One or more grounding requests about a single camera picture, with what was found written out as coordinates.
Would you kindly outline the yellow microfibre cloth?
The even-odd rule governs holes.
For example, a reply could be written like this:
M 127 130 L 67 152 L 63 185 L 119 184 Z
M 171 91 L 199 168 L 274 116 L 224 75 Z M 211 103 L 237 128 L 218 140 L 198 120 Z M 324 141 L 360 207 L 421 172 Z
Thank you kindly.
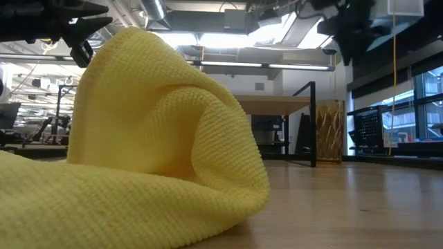
M 126 28 L 82 75 L 66 160 L 0 151 L 0 249 L 188 246 L 269 195 L 232 93 L 160 37 Z

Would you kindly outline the wooden shelf with black legs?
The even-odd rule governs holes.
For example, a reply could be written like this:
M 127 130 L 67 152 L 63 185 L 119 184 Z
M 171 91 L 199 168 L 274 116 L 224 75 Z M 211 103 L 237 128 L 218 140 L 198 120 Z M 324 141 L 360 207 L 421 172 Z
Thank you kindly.
M 316 83 L 310 81 L 291 96 L 276 95 L 236 95 L 237 101 L 246 114 L 284 117 L 284 153 L 262 154 L 262 160 L 283 160 L 297 165 L 316 167 Z M 310 153 L 289 153 L 289 116 L 309 107 Z

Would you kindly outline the long ceiling strip light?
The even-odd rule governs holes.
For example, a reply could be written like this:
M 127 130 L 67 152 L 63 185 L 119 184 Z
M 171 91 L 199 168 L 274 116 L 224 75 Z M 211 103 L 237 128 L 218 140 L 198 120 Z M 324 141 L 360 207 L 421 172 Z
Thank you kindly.
M 217 61 L 199 61 L 187 60 L 192 66 L 225 66 L 225 67 L 242 67 L 242 68 L 265 68 L 265 69 L 282 69 L 297 71 L 334 71 L 334 66 L 319 66 L 308 64 L 265 64 L 253 62 L 217 62 Z

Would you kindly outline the silver ceiling air duct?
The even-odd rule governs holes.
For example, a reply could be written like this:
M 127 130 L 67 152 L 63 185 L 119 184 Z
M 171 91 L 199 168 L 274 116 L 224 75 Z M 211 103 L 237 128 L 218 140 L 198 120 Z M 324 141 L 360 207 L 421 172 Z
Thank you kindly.
M 166 16 L 166 7 L 163 0 L 139 0 L 141 8 L 147 18 L 152 21 L 162 20 Z

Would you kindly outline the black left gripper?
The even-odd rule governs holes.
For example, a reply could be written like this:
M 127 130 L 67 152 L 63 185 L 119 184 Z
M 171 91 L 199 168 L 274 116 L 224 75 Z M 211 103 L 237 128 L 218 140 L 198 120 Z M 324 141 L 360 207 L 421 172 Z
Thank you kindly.
M 87 39 L 112 22 L 111 17 L 83 19 L 107 13 L 109 8 L 85 0 L 0 0 L 0 42 L 61 38 L 71 48 L 70 56 L 80 68 L 92 60 Z M 71 18 L 79 18 L 69 24 Z

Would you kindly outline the black perforated basket cart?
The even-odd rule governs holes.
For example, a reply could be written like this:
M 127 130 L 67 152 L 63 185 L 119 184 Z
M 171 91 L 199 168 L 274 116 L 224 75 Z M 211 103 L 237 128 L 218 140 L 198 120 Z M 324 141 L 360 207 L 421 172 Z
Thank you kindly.
M 353 118 L 354 130 L 349 135 L 354 145 L 350 147 L 356 156 L 387 156 L 388 150 L 383 143 L 383 111 L 387 105 L 365 107 L 348 112 Z

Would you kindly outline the amber ribbed plastic tumbler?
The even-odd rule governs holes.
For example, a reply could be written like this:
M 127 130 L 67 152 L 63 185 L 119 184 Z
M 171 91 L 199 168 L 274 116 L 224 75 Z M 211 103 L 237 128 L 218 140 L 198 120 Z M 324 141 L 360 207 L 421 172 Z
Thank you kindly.
M 316 103 L 316 159 L 338 164 L 343 156 L 344 101 Z

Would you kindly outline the black monitor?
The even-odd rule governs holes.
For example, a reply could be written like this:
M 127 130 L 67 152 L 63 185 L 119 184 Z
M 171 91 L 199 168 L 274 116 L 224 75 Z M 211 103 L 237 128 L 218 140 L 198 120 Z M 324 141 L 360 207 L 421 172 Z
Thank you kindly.
M 20 106 L 17 102 L 0 104 L 0 129 L 13 128 Z

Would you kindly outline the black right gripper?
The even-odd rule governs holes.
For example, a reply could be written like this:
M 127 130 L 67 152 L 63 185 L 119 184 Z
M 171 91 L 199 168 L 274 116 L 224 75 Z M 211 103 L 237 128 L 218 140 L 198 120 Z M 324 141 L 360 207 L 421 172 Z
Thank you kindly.
M 373 24 L 371 10 L 375 0 L 309 0 L 314 10 L 335 6 L 338 14 L 320 22 L 317 31 L 330 36 L 338 45 L 344 65 L 358 64 L 370 45 L 389 35 L 390 29 Z

